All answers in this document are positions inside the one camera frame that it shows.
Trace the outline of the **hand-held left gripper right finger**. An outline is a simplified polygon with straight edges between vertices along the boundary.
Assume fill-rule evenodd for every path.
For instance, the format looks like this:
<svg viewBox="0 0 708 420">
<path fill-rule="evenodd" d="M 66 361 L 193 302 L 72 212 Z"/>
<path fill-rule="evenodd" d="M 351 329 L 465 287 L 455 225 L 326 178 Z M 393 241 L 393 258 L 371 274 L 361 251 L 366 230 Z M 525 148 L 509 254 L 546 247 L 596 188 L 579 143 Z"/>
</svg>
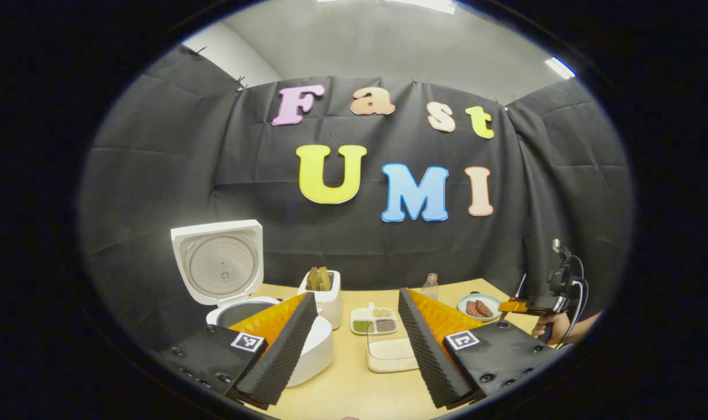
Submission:
<svg viewBox="0 0 708 420">
<path fill-rule="evenodd" d="M 508 393 L 559 355 L 510 321 L 484 324 L 416 290 L 400 289 L 398 313 L 437 408 Z"/>
</svg>

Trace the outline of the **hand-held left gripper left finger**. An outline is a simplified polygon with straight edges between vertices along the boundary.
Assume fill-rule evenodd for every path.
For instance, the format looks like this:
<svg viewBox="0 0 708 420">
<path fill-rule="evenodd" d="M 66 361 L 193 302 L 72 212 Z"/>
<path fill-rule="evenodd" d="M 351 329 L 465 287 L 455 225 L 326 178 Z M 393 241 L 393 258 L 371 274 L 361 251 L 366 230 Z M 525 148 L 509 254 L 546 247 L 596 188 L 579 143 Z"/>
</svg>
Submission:
<svg viewBox="0 0 708 420">
<path fill-rule="evenodd" d="M 264 410 L 281 398 L 317 316 L 305 292 L 231 326 L 208 324 L 158 356 L 205 389 Z"/>
</svg>

